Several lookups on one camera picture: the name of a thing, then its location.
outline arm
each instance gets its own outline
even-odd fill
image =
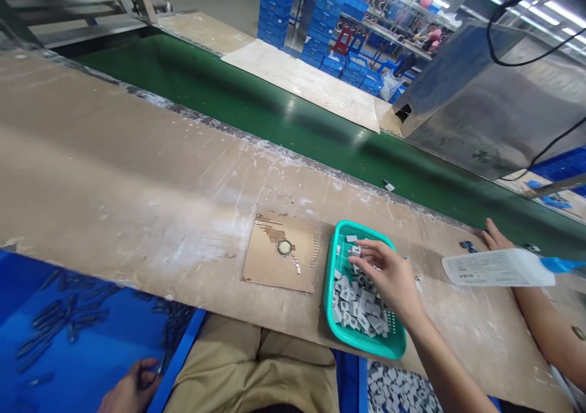
[[[491,250],[513,248],[487,219],[484,239]],[[572,331],[540,288],[513,288],[519,309],[543,357],[581,391],[586,392],[586,344]]]
[[[349,261],[374,281],[383,300],[409,332],[443,410],[495,413],[492,402],[459,363],[425,312],[409,261],[381,241],[356,243],[363,247],[365,257],[350,257]]]

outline cardboard piece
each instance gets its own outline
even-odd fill
[[[291,242],[292,250],[282,255],[280,241]],[[316,223],[300,218],[259,212],[252,229],[242,280],[261,285],[313,293],[313,263],[319,251]]]

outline worker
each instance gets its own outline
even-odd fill
[[[410,262],[381,241],[356,243],[364,257],[349,261],[373,280],[382,300],[409,332],[443,410],[495,413],[425,312]],[[159,377],[149,370],[155,363],[154,359],[135,363],[104,397],[99,411],[144,411],[159,384]],[[165,411],[339,412],[336,362],[326,347],[211,314]]]
[[[482,235],[491,250],[515,247],[490,218],[487,219],[487,229]],[[574,409],[586,411],[586,344],[557,312],[541,288],[512,289],[537,347],[553,366],[554,373],[561,373],[561,382],[567,385]]]

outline red stool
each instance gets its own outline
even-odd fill
[[[344,27],[340,32],[340,36],[338,40],[334,44],[333,51],[334,53],[339,51],[343,56],[346,56],[346,51],[348,50],[348,46],[352,41],[352,31],[349,27]]]

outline conveyor belt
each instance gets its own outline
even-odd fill
[[[586,227],[388,134],[377,135],[160,34],[76,59],[349,175],[482,228],[492,217],[517,244],[586,258]]]

